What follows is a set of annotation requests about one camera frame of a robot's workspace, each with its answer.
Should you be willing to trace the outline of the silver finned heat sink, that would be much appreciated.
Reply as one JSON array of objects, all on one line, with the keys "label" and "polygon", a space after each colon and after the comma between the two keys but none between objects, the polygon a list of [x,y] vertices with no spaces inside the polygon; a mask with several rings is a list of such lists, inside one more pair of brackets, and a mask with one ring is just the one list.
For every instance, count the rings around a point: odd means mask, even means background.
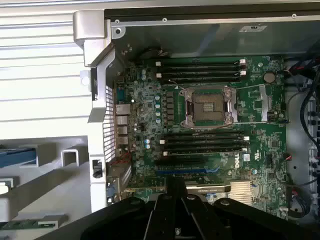
[{"label": "silver finned heat sink", "polygon": [[230,182],[230,187],[229,198],[246,204],[253,201],[252,183],[250,181]]}]

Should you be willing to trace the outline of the blue expansion slot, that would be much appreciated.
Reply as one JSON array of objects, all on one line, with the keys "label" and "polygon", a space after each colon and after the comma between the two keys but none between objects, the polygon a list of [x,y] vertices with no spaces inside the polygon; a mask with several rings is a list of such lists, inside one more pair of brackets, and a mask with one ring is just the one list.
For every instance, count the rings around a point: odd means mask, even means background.
[{"label": "blue expansion slot", "polygon": [[216,173],[220,168],[216,169],[175,169],[175,170],[156,170],[157,175],[176,175],[176,174],[198,174],[198,173]]}]

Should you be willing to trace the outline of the black RAM slot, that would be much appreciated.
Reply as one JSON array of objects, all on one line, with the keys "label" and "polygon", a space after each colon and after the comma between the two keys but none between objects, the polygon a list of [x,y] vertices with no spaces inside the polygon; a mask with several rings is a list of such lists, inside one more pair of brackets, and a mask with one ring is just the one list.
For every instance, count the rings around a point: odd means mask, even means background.
[{"label": "black RAM slot", "polygon": [[187,144],[242,144],[250,141],[249,136],[191,136],[191,137],[178,137],[160,139],[160,145],[187,145]]},{"label": "black RAM slot", "polygon": [[234,150],[247,148],[246,142],[216,142],[216,143],[197,143],[163,146],[165,151],[186,151],[186,150]]},{"label": "black RAM slot", "polygon": [[156,67],[163,68],[182,68],[182,67],[238,67],[244,66],[247,64],[246,59],[239,59],[235,61],[216,61],[216,62],[164,62],[164,61],[156,61]]},{"label": "black RAM slot", "polygon": [[189,77],[240,77],[246,76],[246,70],[238,71],[194,71],[156,73],[156,78],[189,78]]},{"label": "black RAM slot", "polygon": [[218,131],[218,132],[205,132],[205,133],[179,133],[167,134],[163,138],[165,140],[177,139],[218,139],[218,138],[243,138],[244,132],[241,131]]},{"label": "black RAM slot", "polygon": [[160,67],[158,73],[170,73],[170,72],[209,72],[209,71],[239,71],[245,70],[245,65],[190,65],[190,66],[172,66],[172,67]]},{"label": "black RAM slot", "polygon": [[202,83],[231,83],[240,82],[242,78],[240,76],[209,76],[209,77],[177,77],[177,78],[159,78],[162,84],[172,84],[173,82],[178,84],[202,84]]},{"label": "black RAM slot", "polygon": [[166,156],[183,156],[183,155],[211,155],[216,153],[242,153],[248,152],[247,147],[225,147],[225,148],[207,148],[207,149],[173,149],[164,150],[162,155]]}]

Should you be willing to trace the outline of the black expansion slot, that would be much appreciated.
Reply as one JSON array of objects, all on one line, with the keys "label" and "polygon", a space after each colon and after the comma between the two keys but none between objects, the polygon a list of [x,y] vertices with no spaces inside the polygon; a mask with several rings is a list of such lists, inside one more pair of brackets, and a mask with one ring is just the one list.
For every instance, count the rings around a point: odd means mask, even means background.
[{"label": "black expansion slot", "polygon": [[162,158],[156,160],[154,164],[156,166],[182,166],[182,165],[197,165],[203,164],[203,159],[196,158]]}]

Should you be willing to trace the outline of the green motherboard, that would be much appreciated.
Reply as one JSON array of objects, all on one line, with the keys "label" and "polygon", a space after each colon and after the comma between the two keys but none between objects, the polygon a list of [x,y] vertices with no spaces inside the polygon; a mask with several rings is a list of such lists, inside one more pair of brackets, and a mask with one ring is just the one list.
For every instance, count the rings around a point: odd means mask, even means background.
[{"label": "green motherboard", "polygon": [[[239,82],[182,84],[187,87],[224,85],[236,89],[238,122],[235,127],[249,136],[248,152],[163,156],[159,140],[165,135],[191,133],[180,125],[184,117],[184,98],[172,84],[162,84],[155,62],[228,62],[246,59],[247,73]],[[278,183],[275,170],[288,157],[286,146],[286,102],[283,60],[272,56],[228,56],[137,59],[130,63],[114,83],[116,122],[116,162],[131,166],[131,178],[124,197],[148,201],[165,191],[167,177],[180,177],[192,194],[204,195],[209,203],[228,198],[230,182],[250,181],[252,202],[244,203],[277,217],[288,218],[287,191]],[[274,72],[274,83],[263,76]],[[160,159],[202,159],[192,165],[155,165]],[[206,169],[214,173],[156,174],[160,170]]]}]

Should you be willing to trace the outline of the grey parts rack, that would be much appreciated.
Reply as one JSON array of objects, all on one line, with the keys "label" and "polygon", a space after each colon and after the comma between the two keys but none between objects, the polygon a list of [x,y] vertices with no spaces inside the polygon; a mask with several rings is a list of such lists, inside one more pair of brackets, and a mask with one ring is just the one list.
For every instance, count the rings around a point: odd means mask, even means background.
[{"label": "grey parts rack", "polygon": [[0,239],[34,240],[91,213],[87,137],[1,140],[4,148],[34,148],[36,158],[0,168],[0,223],[57,220],[60,226],[0,230]]}]

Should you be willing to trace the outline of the metal locking lever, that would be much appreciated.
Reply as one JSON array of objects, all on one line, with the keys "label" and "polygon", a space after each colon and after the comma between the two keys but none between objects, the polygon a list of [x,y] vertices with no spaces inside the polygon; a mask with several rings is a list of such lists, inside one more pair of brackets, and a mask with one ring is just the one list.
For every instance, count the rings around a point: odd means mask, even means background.
[{"label": "metal locking lever", "polygon": [[195,90],[191,87],[183,86],[181,83],[177,83],[173,79],[169,79],[168,82],[173,85],[172,89],[182,92],[191,92],[193,93]]},{"label": "metal locking lever", "polygon": [[195,126],[190,133],[192,136],[209,135],[216,133],[237,133],[243,134],[244,131],[237,128],[234,123],[227,123],[222,125],[208,125],[208,126]]}]

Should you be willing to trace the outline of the green RAM stick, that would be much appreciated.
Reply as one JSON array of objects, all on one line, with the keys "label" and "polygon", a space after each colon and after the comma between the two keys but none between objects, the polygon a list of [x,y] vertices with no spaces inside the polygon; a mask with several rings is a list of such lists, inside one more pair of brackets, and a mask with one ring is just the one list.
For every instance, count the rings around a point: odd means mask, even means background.
[{"label": "green RAM stick", "polygon": [[61,223],[58,220],[13,220],[0,222],[0,231],[30,230],[30,229],[56,229]]}]

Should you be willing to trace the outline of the CPU socket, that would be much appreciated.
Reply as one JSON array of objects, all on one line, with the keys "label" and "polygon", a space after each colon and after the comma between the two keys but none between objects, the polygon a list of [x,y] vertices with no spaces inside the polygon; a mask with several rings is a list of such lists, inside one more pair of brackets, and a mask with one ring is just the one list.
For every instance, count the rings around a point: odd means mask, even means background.
[{"label": "CPU socket", "polygon": [[183,97],[184,119],[180,125],[215,126],[238,122],[236,89],[227,85],[190,86],[194,92],[179,92]]}]

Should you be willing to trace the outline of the silver coin battery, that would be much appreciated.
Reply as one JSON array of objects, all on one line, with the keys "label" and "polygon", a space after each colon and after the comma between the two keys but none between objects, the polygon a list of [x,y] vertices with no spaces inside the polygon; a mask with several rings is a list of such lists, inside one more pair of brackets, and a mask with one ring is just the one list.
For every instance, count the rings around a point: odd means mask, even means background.
[{"label": "silver coin battery", "polygon": [[267,84],[272,84],[276,81],[276,74],[272,71],[267,71],[263,75],[263,81]]}]

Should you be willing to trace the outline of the open grey PC case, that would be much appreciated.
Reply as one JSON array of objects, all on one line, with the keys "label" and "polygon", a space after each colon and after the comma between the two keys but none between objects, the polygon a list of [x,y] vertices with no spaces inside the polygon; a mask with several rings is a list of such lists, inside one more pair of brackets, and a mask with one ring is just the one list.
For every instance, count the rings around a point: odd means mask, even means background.
[{"label": "open grey PC case", "polygon": [[[266,25],[261,32],[243,26]],[[320,12],[243,12],[214,6],[82,10],[73,37],[89,67],[90,203],[96,212],[123,196],[132,169],[117,163],[115,81],[140,59],[269,56],[283,60],[286,151],[275,177],[288,217],[320,225]]]}]

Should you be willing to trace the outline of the white sticker on case wall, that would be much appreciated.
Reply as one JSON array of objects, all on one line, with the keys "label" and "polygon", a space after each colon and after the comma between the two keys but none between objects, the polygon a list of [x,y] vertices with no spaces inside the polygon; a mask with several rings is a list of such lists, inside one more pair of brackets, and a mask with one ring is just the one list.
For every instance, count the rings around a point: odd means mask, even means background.
[{"label": "white sticker on case wall", "polygon": [[240,33],[259,33],[264,31],[267,28],[267,25],[245,25],[239,32]]}]

